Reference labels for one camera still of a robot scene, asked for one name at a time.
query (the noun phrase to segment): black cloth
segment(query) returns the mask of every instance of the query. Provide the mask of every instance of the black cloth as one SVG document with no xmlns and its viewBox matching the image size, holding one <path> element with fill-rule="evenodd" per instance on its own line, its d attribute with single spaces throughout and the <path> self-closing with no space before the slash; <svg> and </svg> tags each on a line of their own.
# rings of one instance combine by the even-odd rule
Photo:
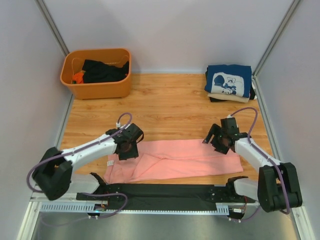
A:
<svg viewBox="0 0 320 240">
<path fill-rule="evenodd" d="M 209 99 L 210 99 L 210 102 L 212 102 L 212 103 L 228 101 L 228 100 L 217 99 L 217 98 L 214 98 L 214 97 L 209 97 Z"/>
<path fill-rule="evenodd" d="M 127 61 L 123 67 L 116 67 L 101 61 L 86 59 L 82 70 L 85 71 L 83 74 L 85 84 L 119 82 L 129 73 L 129 62 Z"/>
<path fill-rule="evenodd" d="M 256 97 L 256 92 L 255 92 L 254 88 L 253 88 L 252 85 L 251 85 L 249 100 L 254 100 L 255 97 Z"/>
</svg>

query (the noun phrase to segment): cable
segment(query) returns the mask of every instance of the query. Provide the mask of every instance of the cable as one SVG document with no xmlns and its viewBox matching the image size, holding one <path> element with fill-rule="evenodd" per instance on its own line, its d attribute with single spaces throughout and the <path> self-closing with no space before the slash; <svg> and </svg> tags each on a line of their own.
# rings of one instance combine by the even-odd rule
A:
<svg viewBox="0 0 320 240">
<path fill-rule="evenodd" d="M 241 219 L 241 222 L 244 223 L 246 221 L 251 220 L 255 215 L 257 215 L 258 212 L 260 212 L 260 210 L 261 210 L 261 206 L 258 206 L 257 209 L 254 211 L 254 213 L 250 217 L 243 220 Z"/>
<path fill-rule="evenodd" d="M 118 192 L 118 193 L 107 193 L 107 194 L 90 194 L 90 193 L 82 192 L 82 194 L 90 196 L 90 197 L 113 197 L 113 196 L 123 196 L 124 197 L 124 203 L 118 210 L 116 210 L 116 211 L 114 211 L 112 213 L 103 215 L 103 216 L 99 216 L 99 217 L 97 217 L 97 219 L 106 219 L 106 218 L 109 218 L 109 217 L 112 217 L 112 216 L 116 215 L 117 213 L 122 211 L 125 208 L 125 206 L 127 205 L 127 203 L 128 203 L 128 196 L 125 195 L 124 193 L 120 193 L 120 192 Z M 78 219 L 75 219 L 73 221 L 69 221 L 69 222 L 66 222 L 66 223 L 54 225 L 54 224 L 46 223 L 43 220 L 43 217 L 41 217 L 40 218 L 40 222 L 43 225 L 47 226 L 47 227 L 58 228 L 58 227 L 64 227 L 64 226 L 67 226 L 67 225 L 70 225 L 70 224 L 74 224 L 74 223 L 77 223 L 77 222 L 80 222 L 80 221 L 86 220 L 86 219 L 89 219 L 89 218 L 86 216 L 86 217 L 81 217 L 81 218 L 78 218 Z"/>
<path fill-rule="evenodd" d="M 254 120 L 253 120 L 253 123 L 250 127 L 250 130 L 248 132 L 248 136 L 247 136 L 247 139 L 248 139 L 248 142 L 250 143 L 250 145 L 258 152 L 260 153 L 265 159 L 267 159 L 275 168 L 277 174 L 278 174 L 278 177 L 279 177 L 279 180 L 280 180 L 280 184 L 281 184 L 281 188 L 282 188 L 282 191 L 283 191 L 283 196 L 284 196 L 284 201 L 285 201 L 285 207 L 286 207 L 286 211 L 283 211 L 283 210 L 280 210 L 280 212 L 282 212 L 283 214 L 290 214 L 290 204 L 289 204 L 289 198 L 288 198 L 288 194 L 287 194 L 287 190 L 286 190 L 286 186 L 285 186 L 285 182 L 284 182 L 284 178 L 282 177 L 282 174 L 281 174 L 281 171 L 279 169 L 279 167 L 277 166 L 277 164 L 268 157 L 267 154 L 265 154 L 258 146 L 256 146 L 255 144 L 252 143 L 251 141 L 251 138 L 250 138 L 250 135 L 251 135 L 251 132 L 257 122 L 257 118 L 258 118 L 258 111 L 257 109 L 255 109 L 254 107 L 252 106 L 247 106 L 247 107 L 244 107 L 244 108 L 241 108 L 237 111 L 235 111 L 234 113 L 232 113 L 230 116 L 232 117 L 233 115 L 237 114 L 238 112 L 241 112 L 243 110 L 247 110 L 247 109 L 252 109 L 254 110 L 255 112 L 255 117 L 254 117 Z"/>
<path fill-rule="evenodd" d="M 33 173 L 38 167 L 40 167 L 40 166 L 42 166 L 43 164 L 46 164 L 46 163 L 48 163 L 48 162 L 50 162 L 50 161 L 52 161 L 52 160 L 55 160 L 55 159 L 58 159 L 58 158 L 62 158 L 62 157 L 66 157 L 66 156 L 70 156 L 70 155 L 72 155 L 72 154 L 79 153 L 79 152 L 81 152 L 81 151 L 83 151 L 83 150 L 85 150 L 85 149 L 88 149 L 88 148 L 90 148 L 90 147 L 92 147 L 92 146 L 95 146 L 95 145 L 97 145 L 97 144 L 99 144 L 99 143 L 105 142 L 105 141 L 113 138 L 115 135 L 121 133 L 121 132 L 122 132 L 127 126 L 129 126 L 129 124 L 131 123 L 132 118 L 133 118 L 133 117 L 132 117 L 132 114 L 131 114 L 130 112 L 125 112 L 125 113 L 122 113 L 122 114 L 119 116 L 118 121 L 117 121 L 117 124 L 120 123 L 121 118 L 122 118 L 123 116 L 125 116 L 125 115 L 129 115 L 129 116 L 130 116 L 129 121 L 128 121 L 122 128 L 120 128 L 118 131 L 116 131 L 115 133 L 113 133 L 113 134 L 105 137 L 104 139 L 102 139 L 102 140 L 100 140 L 100 141 L 95 141 L 95 142 L 93 142 L 93 143 L 91 143 L 91 144 L 89 144 L 89 145 L 83 146 L 83 147 L 75 150 L 74 152 L 62 153 L 62 154 L 59 154 L 59 155 L 56 155 L 56 156 L 49 157 L 49 158 L 47 158 L 46 160 L 43 160 L 43 161 L 39 162 L 37 165 L 33 166 L 33 167 L 31 168 L 31 170 L 28 172 L 27 176 L 26 176 L 26 184 L 27 184 L 28 188 L 31 189 L 32 191 L 36 192 L 36 193 L 43 193 L 41 190 L 35 189 L 35 188 L 31 185 L 31 183 L 30 183 L 30 177 L 31 177 L 32 173 Z"/>
<path fill-rule="evenodd" d="M 248 204 L 248 199 L 246 196 L 244 196 L 244 205 L 242 207 L 239 207 L 240 209 L 243 209 L 244 212 L 247 210 L 247 204 Z"/>
</svg>

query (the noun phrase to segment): robotic arm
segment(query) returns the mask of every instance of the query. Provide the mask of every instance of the robotic arm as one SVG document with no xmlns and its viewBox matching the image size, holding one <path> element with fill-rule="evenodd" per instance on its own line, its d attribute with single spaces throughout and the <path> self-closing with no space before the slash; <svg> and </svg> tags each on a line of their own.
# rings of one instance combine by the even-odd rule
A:
<svg viewBox="0 0 320 240">
<path fill-rule="evenodd" d="M 30 170 L 41 191 L 50 200 L 56 200 L 68 193 L 105 194 L 106 184 L 95 173 L 73 174 L 80 167 L 103 156 L 117 154 L 119 160 L 138 157 L 137 143 L 143 140 L 143 131 L 134 123 L 124 126 L 117 123 L 117 129 L 108 130 L 97 139 L 83 145 L 59 151 L 52 147 L 46 151 L 39 164 Z M 227 154 L 229 149 L 246 159 L 258 172 L 258 182 L 247 176 L 228 179 L 226 187 L 232 195 L 246 196 L 259 201 L 265 212 L 282 211 L 302 205 L 302 196 L 297 171 L 292 163 L 282 163 L 270 156 L 251 139 L 252 127 L 248 133 L 240 132 L 236 119 L 221 119 L 221 126 L 213 124 L 204 144 L 212 144 L 215 151 Z M 72 189 L 73 183 L 81 189 Z"/>
<path fill-rule="evenodd" d="M 33 172 L 32 178 L 47 198 L 53 201 L 62 197 L 69 190 L 72 181 L 75 180 L 72 175 L 80 167 L 111 154 L 117 154 L 119 160 L 138 157 L 137 141 L 138 139 L 143 140 L 143 131 L 134 123 L 122 126 L 121 131 L 120 128 L 108 130 L 97 139 L 74 148 L 62 151 L 56 147 L 48 149 L 39 163 L 40 166 Z M 42 161 L 55 156 L 57 158 L 42 164 Z M 98 184 L 103 182 L 97 174 L 77 179 L 87 185 L 93 181 L 94 184 L 89 188 L 90 191 L 96 190 Z"/>
<path fill-rule="evenodd" d="M 221 119 L 221 127 L 213 124 L 203 143 L 211 143 L 215 151 L 227 154 L 229 149 L 247 160 L 259 173 L 258 182 L 247 176 L 230 178 L 227 185 L 241 196 L 259 201 L 264 211 L 282 211 L 302 205 L 295 166 L 282 163 L 261 149 L 246 132 L 240 132 L 236 119 Z"/>
</svg>

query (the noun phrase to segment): plastic laundry basket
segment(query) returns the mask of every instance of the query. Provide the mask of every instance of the plastic laundry basket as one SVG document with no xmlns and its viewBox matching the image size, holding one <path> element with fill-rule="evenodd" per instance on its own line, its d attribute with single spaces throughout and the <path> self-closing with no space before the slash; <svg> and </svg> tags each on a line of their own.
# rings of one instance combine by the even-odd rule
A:
<svg viewBox="0 0 320 240">
<path fill-rule="evenodd" d="M 122 67 L 129 61 L 129 73 L 125 79 L 117 82 L 72 84 L 73 75 L 82 70 L 86 59 L 101 61 L 116 67 Z M 64 60 L 60 80 L 77 99 L 126 97 L 131 90 L 131 54 L 124 48 L 73 51 Z"/>
</svg>

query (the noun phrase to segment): pink towel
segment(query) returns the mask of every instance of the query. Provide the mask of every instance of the pink towel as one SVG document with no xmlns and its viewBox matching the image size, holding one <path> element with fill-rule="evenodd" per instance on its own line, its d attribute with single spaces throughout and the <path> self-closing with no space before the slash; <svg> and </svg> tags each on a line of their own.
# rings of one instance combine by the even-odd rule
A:
<svg viewBox="0 0 320 240">
<path fill-rule="evenodd" d="M 239 155 L 224 155 L 202 139 L 142 141 L 139 157 L 119 160 L 109 156 L 104 179 L 108 184 L 239 173 Z"/>
</svg>

